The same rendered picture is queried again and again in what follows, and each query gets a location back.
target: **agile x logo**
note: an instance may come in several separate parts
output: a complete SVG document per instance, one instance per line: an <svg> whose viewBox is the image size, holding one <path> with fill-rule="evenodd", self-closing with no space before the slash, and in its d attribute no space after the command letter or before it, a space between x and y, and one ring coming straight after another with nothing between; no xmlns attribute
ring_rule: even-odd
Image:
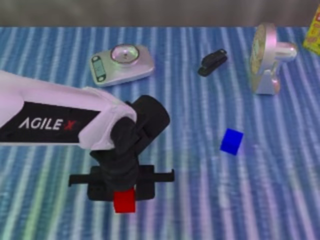
<svg viewBox="0 0 320 240"><path fill-rule="evenodd" d="M75 120L64 121L61 118L53 120L52 118L46 117L36 117L34 119L30 119L30 117L27 117L18 128L33 130L72 131L76 122L77 121Z"/></svg>

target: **table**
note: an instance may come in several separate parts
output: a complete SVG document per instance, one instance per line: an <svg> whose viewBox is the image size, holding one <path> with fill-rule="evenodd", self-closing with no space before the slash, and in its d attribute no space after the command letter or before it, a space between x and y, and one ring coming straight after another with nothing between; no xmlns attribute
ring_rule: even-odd
<svg viewBox="0 0 320 240"><path fill-rule="evenodd" d="M154 75L108 87L123 101L147 94L171 117L141 154L157 172L174 169L136 214L91 202L70 174L96 165L74 146L0 147L2 240L320 239L320 61L302 48L307 28L279 28L299 54L280 72L276 96L252 94L249 28L0 28L0 69L59 84L94 86L88 60L116 44L147 46ZM228 61L197 75L202 57ZM244 133L237 156L220 151L227 128Z"/></svg>

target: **yellow object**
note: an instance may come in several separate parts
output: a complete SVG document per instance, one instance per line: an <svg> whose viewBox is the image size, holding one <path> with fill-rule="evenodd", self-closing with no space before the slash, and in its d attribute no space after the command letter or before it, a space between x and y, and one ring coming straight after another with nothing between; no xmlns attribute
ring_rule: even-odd
<svg viewBox="0 0 320 240"><path fill-rule="evenodd" d="M320 5L306 34L303 46L320 55Z"/></svg>

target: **red letter x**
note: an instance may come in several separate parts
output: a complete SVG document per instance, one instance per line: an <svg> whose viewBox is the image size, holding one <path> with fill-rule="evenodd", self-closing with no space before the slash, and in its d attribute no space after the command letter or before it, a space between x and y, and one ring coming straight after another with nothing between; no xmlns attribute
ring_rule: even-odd
<svg viewBox="0 0 320 240"><path fill-rule="evenodd" d="M68 124L64 125L64 130L72 130L72 128L74 127L76 121L70 121L68 120Z"/></svg>

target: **kitchen scale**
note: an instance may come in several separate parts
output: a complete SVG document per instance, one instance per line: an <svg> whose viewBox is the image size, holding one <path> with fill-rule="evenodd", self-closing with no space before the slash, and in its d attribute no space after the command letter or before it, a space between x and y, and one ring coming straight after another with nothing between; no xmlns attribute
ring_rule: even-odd
<svg viewBox="0 0 320 240"><path fill-rule="evenodd" d="M283 63L294 60L297 46L278 42L277 30L272 23L257 27L251 51L251 87L256 94L275 95L280 91L279 71Z"/></svg>
<svg viewBox="0 0 320 240"><path fill-rule="evenodd" d="M90 58L94 83L99 87L131 82L150 76L154 61L145 46L120 44Z"/></svg>

